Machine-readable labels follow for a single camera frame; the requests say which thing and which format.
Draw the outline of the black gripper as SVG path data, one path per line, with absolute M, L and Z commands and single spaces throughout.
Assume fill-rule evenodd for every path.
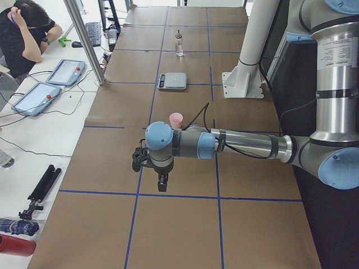
M 166 160 L 151 159 L 154 166 L 154 170 L 159 174 L 158 176 L 158 191 L 166 192 L 168 183 L 168 173 L 172 171 L 174 167 L 174 158 L 168 158 Z

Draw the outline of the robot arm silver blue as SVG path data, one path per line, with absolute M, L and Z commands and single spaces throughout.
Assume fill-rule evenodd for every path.
M 166 191 L 175 157 L 210 159 L 233 150 L 257 159 L 278 159 L 302 168 L 336 189 L 358 187 L 358 2 L 291 1 L 287 40 L 317 43 L 316 130 L 308 137 L 243 133 L 200 126 L 174 129 L 154 122 L 132 168 L 153 168 Z

